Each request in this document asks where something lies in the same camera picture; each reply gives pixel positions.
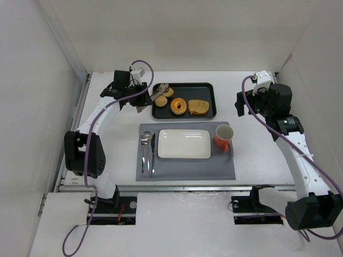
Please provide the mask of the brown bread slice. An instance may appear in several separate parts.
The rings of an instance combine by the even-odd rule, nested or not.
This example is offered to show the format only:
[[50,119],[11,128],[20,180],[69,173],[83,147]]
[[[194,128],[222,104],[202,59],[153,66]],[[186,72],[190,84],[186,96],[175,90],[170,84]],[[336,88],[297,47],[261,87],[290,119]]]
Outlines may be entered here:
[[169,98],[169,97],[172,97],[174,95],[174,90],[169,86],[169,90],[166,91],[163,96]]

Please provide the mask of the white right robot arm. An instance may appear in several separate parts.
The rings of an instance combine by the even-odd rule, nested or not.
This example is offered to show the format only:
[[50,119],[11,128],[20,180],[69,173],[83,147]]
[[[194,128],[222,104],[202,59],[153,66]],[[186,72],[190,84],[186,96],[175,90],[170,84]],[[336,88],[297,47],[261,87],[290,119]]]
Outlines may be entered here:
[[283,215],[293,230],[332,226],[342,211],[342,190],[316,163],[306,147],[300,120],[290,114],[292,90],[283,84],[256,85],[237,94],[238,116],[244,109],[271,133],[281,150],[296,187],[292,197],[270,185],[254,186],[250,192],[254,206],[267,206]]

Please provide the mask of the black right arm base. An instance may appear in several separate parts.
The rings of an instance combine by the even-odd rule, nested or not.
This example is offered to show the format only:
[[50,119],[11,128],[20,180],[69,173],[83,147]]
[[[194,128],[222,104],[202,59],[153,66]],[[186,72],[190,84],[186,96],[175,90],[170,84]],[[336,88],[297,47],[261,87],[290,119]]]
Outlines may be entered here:
[[259,200],[259,191],[264,188],[275,188],[274,186],[264,184],[264,185],[254,185],[250,191],[250,200],[251,200],[251,206],[254,209],[255,212],[259,213],[266,213],[266,214],[271,214],[271,213],[276,213],[274,209],[272,209],[269,206],[263,205],[260,203]]

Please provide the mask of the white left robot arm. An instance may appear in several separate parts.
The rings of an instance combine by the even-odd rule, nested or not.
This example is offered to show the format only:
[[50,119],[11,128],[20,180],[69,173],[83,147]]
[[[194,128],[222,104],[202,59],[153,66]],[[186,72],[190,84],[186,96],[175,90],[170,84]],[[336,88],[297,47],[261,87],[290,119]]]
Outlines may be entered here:
[[86,187],[95,189],[98,198],[113,203],[118,203],[120,193],[105,173],[106,156],[101,137],[126,104],[142,112],[169,89],[163,84],[150,94],[149,84],[142,81],[144,73],[142,68],[114,71],[113,81],[101,92],[91,115],[75,131],[67,131],[64,136],[67,170],[83,177]]

